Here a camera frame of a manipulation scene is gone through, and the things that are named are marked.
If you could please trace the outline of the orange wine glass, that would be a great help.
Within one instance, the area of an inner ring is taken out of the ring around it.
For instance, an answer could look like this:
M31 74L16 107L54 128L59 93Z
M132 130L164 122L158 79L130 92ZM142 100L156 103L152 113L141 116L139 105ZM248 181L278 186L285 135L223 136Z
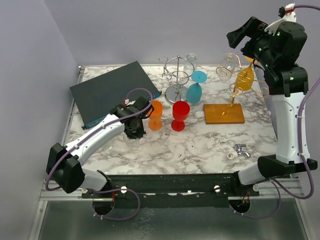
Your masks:
M150 111L148 127L152 131L158 131L162 128L161 117L163 115L163 104L158 100L152 101L152 107L154 110Z

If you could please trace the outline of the yellow wine glass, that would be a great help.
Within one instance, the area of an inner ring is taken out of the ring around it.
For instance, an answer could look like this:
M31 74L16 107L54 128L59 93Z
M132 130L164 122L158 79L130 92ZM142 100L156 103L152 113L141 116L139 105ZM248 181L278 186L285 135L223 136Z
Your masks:
M253 58L245 57L249 61L249 66L243 69L236 78L235 87L240 91L248 91L252 88L253 82L255 80L255 74L253 70Z

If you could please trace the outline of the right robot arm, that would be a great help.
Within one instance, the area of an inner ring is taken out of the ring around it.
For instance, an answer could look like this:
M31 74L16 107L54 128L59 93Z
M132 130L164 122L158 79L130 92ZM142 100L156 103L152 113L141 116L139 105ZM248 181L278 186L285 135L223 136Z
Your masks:
M226 35L233 49L244 37L250 38L241 52L263 67L277 127L276 153L260 156L257 163L235 173L237 179L230 183L230 191L236 196L256 182L318 168L307 147L302 105L309 92L308 73L296 63L307 40L305 28L292 21L284 21L272 31L267 28L265 22L252 16Z

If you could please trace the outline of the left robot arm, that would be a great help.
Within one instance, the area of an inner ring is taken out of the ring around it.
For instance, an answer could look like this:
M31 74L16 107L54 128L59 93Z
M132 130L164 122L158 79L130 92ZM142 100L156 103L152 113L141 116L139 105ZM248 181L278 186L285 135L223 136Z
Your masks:
M83 169L85 162L113 138L125 133L129 139L145 135L143 120L154 111L151 102L139 97L133 104L119 104L95 127L78 139L61 145L54 144L49 151L46 173L58 189L67 194L79 188L93 190L99 197L110 194L110 179L100 170Z

